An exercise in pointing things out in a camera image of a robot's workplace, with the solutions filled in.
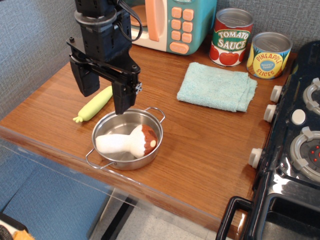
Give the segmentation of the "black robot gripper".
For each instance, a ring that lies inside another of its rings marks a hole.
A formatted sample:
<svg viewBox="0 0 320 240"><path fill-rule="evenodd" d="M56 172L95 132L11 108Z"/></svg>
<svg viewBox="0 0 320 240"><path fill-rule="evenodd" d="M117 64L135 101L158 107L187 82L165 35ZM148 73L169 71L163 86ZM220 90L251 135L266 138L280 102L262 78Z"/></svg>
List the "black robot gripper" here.
<svg viewBox="0 0 320 240"><path fill-rule="evenodd" d="M135 105L141 88L140 67L130 57L131 16L112 9L100 16L88 11L74 13L81 37L70 37L70 66L78 88L88 97L100 88L99 77L112 83L115 113L122 115Z"/></svg>

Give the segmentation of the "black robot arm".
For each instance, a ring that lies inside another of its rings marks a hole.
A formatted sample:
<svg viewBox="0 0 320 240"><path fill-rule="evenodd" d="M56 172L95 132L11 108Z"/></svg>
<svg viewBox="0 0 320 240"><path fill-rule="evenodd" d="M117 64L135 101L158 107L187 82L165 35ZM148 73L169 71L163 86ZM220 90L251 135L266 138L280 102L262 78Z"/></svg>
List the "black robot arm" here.
<svg viewBox="0 0 320 240"><path fill-rule="evenodd" d="M69 37L66 42L78 88L88 97L100 88L99 78L110 81L115 113L122 115L135 105L142 89L141 69L129 53L134 42L131 18L140 18L122 0L77 0L75 5L81 37Z"/></svg>

